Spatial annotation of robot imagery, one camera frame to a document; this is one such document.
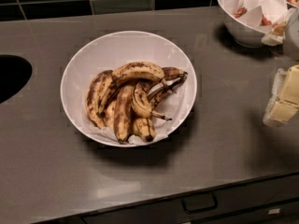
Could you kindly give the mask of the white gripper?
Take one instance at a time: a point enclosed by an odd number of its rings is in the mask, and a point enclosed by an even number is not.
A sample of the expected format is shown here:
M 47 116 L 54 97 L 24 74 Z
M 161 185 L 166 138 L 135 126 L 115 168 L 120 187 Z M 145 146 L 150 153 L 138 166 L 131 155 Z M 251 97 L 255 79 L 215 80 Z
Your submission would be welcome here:
M 285 28 L 283 52 L 299 60 L 299 8 L 290 16 Z M 299 111 L 299 65 L 288 70 L 279 68 L 275 74 L 271 98 L 265 109 L 263 123 L 279 127 L 288 123 Z

